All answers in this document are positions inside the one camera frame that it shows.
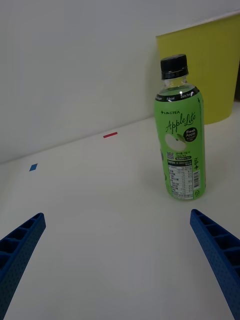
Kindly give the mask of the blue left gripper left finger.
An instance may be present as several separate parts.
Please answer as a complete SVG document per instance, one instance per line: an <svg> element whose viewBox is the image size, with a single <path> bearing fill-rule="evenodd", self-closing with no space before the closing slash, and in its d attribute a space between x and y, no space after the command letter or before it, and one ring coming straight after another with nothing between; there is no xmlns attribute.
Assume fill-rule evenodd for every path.
<svg viewBox="0 0 240 320"><path fill-rule="evenodd" d="M46 229L38 213L0 240L0 319L3 320L29 260Z"/></svg>

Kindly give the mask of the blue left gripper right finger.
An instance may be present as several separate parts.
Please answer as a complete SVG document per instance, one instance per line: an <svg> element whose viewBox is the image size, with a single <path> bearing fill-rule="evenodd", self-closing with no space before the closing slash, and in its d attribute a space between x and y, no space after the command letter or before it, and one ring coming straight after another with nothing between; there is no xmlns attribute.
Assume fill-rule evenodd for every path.
<svg viewBox="0 0 240 320"><path fill-rule="evenodd" d="M197 209L190 225L235 320L240 319L240 240Z"/></svg>

